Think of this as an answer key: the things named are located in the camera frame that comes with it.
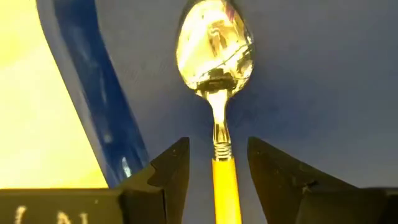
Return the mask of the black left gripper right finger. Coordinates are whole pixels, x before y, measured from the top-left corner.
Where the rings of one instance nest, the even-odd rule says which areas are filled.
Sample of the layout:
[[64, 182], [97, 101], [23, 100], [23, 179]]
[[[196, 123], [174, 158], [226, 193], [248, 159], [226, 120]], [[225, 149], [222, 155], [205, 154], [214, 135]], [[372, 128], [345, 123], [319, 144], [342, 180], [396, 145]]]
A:
[[256, 137], [248, 139], [247, 155], [268, 224], [295, 224], [305, 194], [356, 188]]

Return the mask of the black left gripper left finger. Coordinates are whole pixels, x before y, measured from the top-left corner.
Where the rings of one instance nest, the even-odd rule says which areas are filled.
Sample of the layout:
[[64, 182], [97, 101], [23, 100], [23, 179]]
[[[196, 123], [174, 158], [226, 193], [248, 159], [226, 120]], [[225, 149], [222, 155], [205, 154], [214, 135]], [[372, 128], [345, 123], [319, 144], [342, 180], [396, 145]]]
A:
[[190, 140], [182, 137], [119, 188], [124, 224], [182, 224], [190, 176]]

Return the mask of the blue plastic tray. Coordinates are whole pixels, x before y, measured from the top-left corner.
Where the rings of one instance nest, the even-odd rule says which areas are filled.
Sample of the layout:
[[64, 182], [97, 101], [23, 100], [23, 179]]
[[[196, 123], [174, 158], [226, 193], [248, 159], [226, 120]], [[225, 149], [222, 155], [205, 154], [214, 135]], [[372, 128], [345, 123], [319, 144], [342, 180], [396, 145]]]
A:
[[[190, 139], [183, 224], [215, 221], [213, 116], [182, 80], [178, 29], [198, 0], [36, 0], [109, 187]], [[398, 186], [398, 0], [228, 0], [254, 70], [228, 102], [244, 224], [266, 224], [251, 136], [358, 187]]]

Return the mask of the orange-handled metal spoon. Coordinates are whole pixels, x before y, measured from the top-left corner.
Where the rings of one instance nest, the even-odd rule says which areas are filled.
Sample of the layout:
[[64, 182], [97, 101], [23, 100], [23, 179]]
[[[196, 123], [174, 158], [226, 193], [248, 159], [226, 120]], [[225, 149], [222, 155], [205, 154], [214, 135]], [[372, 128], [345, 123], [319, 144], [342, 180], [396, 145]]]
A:
[[242, 224], [226, 105], [252, 74], [253, 47], [253, 37], [231, 0], [188, 0], [175, 56], [183, 81], [210, 104], [213, 113], [216, 224]]

